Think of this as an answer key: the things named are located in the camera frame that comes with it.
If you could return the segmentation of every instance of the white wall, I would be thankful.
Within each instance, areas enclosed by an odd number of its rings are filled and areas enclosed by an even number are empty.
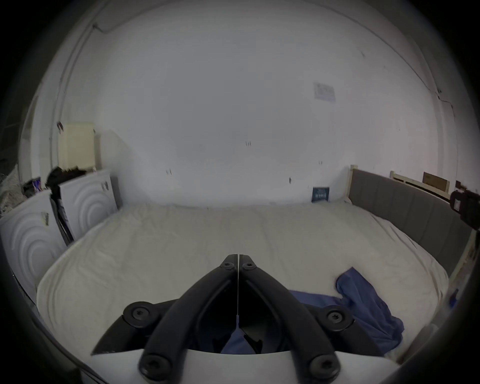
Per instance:
[[[402,0],[365,0],[382,12],[405,35],[411,36],[425,57],[435,83],[441,90],[438,94],[446,116],[446,124],[455,126],[458,162],[456,179],[473,191],[480,191],[480,129],[475,114],[469,84],[461,75],[461,68],[446,43],[434,27],[414,9]]]
[[[350,164],[438,174],[432,95],[407,38],[365,4],[349,17],[328,7],[186,0],[95,31],[61,118],[95,123],[127,203],[309,201],[313,186],[338,198]],[[315,99],[315,82],[336,102]]]

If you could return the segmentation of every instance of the white cabinet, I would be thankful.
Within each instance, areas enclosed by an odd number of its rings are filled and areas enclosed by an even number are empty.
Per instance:
[[[60,196],[74,240],[117,211],[108,170],[61,184]]]
[[[67,248],[55,220],[50,191],[29,198],[0,219],[8,263],[33,302],[45,272]]]

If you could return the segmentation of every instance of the black bracket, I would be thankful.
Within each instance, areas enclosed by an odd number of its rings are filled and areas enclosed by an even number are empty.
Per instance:
[[[237,314],[256,353],[291,350],[300,383],[333,381],[340,372],[335,350],[382,356],[346,308],[301,304],[246,255],[239,262],[229,255],[178,300],[130,304],[92,354],[143,348],[138,369],[144,379],[174,383],[185,351],[219,353]]]

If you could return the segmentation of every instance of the white mattress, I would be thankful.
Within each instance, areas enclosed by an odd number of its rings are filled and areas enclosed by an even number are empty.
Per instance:
[[[231,253],[247,254],[288,289],[339,296],[355,267],[405,326],[398,358],[431,320],[445,270],[390,222],[345,202],[196,209],[140,205],[90,230],[47,271],[37,290],[45,323],[87,361],[134,301],[179,298]]]

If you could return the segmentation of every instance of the paper notice on wall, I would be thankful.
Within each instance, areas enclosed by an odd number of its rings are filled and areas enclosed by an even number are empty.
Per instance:
[[[320,83],[313,83],[315,98],[335,103],[335,91],[332,86]]]

